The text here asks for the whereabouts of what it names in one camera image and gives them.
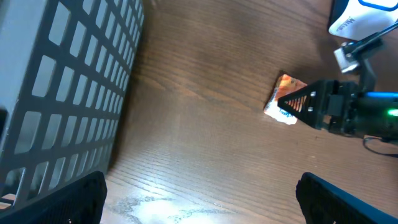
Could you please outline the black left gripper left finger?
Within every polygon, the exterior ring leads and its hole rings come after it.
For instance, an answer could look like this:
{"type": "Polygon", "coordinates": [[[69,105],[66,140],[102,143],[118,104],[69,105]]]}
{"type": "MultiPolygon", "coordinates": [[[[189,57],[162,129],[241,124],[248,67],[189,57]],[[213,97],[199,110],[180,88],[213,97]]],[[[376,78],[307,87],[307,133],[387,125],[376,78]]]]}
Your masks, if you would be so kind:
{"type": "Polygon", "coordinates": [[[99,224],[107,196],[104,174],[95,171],[18,212],[1,223],[99,224]]]}

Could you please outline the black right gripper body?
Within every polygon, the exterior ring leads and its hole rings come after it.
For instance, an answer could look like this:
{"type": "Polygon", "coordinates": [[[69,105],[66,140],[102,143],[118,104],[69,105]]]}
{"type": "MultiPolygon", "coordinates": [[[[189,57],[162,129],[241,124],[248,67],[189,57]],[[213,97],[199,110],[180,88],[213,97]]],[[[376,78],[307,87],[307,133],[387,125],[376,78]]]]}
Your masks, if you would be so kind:
{"type": "Polygon", "coordinates": [[[336,82],[328,95],[327,130],[353,138],[397,138],[397,93],[361,91],[355,82],[336,82]]]}

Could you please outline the small orange packet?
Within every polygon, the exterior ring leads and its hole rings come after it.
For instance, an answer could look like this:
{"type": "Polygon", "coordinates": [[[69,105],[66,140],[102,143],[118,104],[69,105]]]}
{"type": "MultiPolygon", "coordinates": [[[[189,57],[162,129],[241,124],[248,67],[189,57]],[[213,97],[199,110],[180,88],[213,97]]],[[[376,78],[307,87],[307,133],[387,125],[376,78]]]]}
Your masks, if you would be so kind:
{"type": "Polygon", "coordinates": [[[296,124],[297,118],[284,108],[293,107],[297,111],[300,111],[305,98],[298,100],[288,100],[285,103],[283,101],[279,101],[279,99],[306,86],[307,84],[301,80],[282,72],[276,80],[274,89],[271,92],[268,102],[265,104],[264,114],[270,116],[280,123],[285,123],[288,125],[296,124]]]}

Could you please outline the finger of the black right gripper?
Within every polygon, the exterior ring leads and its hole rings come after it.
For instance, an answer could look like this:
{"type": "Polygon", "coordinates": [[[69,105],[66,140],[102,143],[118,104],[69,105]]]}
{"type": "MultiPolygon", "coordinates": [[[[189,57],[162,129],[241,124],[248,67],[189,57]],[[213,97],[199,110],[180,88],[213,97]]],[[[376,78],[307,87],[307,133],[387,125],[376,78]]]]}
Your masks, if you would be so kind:
{"type": "Polygon", "coordinates": [[[339,115],[338,84],[337,80],[319,80],[280,98],[279,101],[285,103],[288,100],[305,98],[300,111],[293,107],[284,109],[306,125],[314,129],[321,129],[325,115],[339,115]]]}

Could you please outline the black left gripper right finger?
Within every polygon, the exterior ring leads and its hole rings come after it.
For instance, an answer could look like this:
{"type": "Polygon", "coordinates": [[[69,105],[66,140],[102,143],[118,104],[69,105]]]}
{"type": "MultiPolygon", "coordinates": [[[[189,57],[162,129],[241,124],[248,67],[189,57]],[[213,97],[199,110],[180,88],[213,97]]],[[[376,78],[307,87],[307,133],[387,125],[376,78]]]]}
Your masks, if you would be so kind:
{"type": "Polygon", "coordinates": [[[397,223],[397,218],[310,172],[298,181],[296,198],[307,223],[397,223]]]}

